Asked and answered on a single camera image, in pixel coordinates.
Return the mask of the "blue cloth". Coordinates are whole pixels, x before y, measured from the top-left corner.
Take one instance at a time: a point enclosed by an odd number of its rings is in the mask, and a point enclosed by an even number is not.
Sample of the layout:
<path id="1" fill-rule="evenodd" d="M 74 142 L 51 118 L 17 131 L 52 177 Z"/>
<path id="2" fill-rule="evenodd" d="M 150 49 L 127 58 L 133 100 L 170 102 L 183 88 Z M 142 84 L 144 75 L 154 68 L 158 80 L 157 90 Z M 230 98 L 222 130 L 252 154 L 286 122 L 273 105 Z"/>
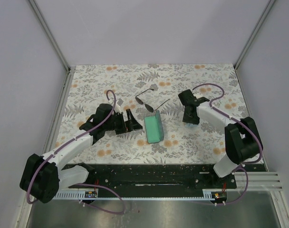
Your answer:
<path id="1" fill-rule="evenodd" d="M 197 124 L 193 124 L 193 123 L 187 123 L 185 126 L 191 128 L 191 127 L 196 127 L 198 125 Z"/>

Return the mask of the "grey-blue glasses case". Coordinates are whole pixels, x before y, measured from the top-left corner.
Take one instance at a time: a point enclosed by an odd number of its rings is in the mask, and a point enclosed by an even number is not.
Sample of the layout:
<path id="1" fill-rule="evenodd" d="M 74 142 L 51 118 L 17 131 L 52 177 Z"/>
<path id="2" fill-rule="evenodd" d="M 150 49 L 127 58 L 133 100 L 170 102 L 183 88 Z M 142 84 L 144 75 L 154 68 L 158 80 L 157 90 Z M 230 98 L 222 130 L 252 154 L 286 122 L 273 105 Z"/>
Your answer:
<path id="1" fill-rule="evenodd" d="M 164 140 L 164 130 L 160 111 L 156 111 L 155 116 L 144 118 L 145 132 L 149 144 L 158 143 Z"/>

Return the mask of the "black aviator sunglasses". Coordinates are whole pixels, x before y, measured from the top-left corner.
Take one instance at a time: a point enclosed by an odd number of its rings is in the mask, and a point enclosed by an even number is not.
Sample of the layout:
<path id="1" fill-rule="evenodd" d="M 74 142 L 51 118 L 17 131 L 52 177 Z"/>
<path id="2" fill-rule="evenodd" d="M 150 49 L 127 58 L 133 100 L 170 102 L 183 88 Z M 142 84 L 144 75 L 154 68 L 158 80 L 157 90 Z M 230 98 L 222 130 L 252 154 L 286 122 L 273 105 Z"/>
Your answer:
<path id="1" fill-rule="evenodd" d="M 170 99 L 165 99 L 162 103 L 158 100 L 158 96 L 155 97 L 156 94 L 155 88 L 148 88 L 139 94 L 135 95 L 135 101 L 143 105 L 147 111 L 153 113 L 159 110 L 163 105 L 170 101 Z"/>

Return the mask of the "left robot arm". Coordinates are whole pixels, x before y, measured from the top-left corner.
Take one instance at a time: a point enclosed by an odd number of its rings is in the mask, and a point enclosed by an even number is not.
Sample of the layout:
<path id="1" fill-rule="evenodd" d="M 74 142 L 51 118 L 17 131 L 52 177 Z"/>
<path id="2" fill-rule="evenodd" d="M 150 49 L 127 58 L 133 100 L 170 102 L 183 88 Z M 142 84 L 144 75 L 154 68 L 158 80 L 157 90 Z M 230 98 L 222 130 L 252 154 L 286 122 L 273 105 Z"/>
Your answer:
<path id="1" fill-rule="evenodd" d="M 127 120 L 112 105 L 100 104 L 72 139 L 41 156 L 35 153 L 29 156 L 19 187 L 42 203 L 51 201 L 59 190 L 79 183 L 86 188 L 92 187 L 96 177 L 84 164 L 69 169 L 64 167 L 103 138 L 106 132 L 113 131 L 119 135 L 143 128 L 130 109 L 126 110 L 126 114 Z"/>

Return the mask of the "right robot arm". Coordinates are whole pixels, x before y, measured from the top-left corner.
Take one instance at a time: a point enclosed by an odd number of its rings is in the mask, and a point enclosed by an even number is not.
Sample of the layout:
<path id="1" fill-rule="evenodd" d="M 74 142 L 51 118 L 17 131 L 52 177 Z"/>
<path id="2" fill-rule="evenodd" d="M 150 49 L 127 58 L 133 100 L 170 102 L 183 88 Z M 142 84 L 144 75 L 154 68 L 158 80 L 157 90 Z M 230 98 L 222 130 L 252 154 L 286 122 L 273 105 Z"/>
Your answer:
<path id="1" fill-rule="evenodd" d="M 181 92 L 178 97 L 184 106 L 184 123 L 198 125 L 201 120 L 205 120 L 225 136 L 226 155 L 214 165 L 214 173 L 208 177 L 212 187 L 221 187 L 226 182 L 225 176 L 246 164 L 248 159 L 259 156 L 249 164 L 262 159 L 263 145 L 256 123 L 251 117 L 238 120 L 229 116 L 212 106 L 212 101 L 208 98 L 195 97 L 190 89 Z"/>

